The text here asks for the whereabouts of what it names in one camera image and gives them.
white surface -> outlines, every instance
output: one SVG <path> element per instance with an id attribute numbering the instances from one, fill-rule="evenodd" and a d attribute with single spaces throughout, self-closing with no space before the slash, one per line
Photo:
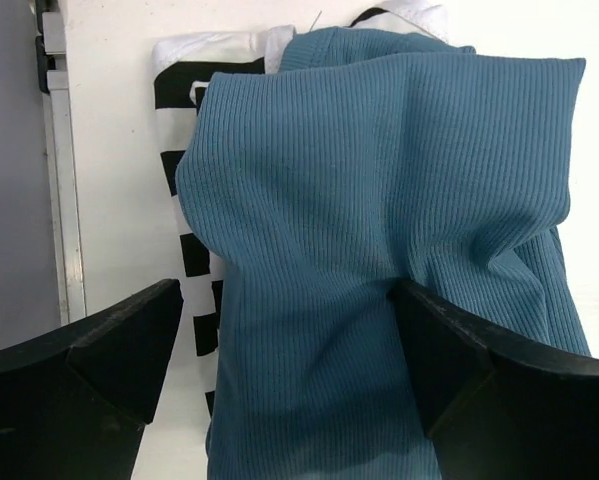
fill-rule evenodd
<path id="1" fill-rule="evenodd" d="M 151 49 L 160 37 L 295 24 L 342 24 L 367 0 L 67 0 L 66 40 L 86 300 L 95 312 L 183 276 L 154 128 Z M 585 56 L 572 154 L 572 212 L 561 229 L 570 285 L 599 357 L 599 0 L 447 0 L 455 44 L 483 54 Z M 205 478 L 208 416 L 193 330 L 182 322 L 157 420 L 135 479 Z"/>

blue fabric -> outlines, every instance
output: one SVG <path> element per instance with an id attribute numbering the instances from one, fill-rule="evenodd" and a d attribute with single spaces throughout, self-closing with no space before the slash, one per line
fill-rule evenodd
<path id="1" fill-rule="evenodd" d="M 555 229 L 584 61 L 405 38 L 382 55 L 380 32 L 319 31 L 289 45 L 293 71 L 213 77 L 177 171 L 227 263 L 210 479 L 440 478 L 386 300 L 399 277 L 588 353 Z"/>

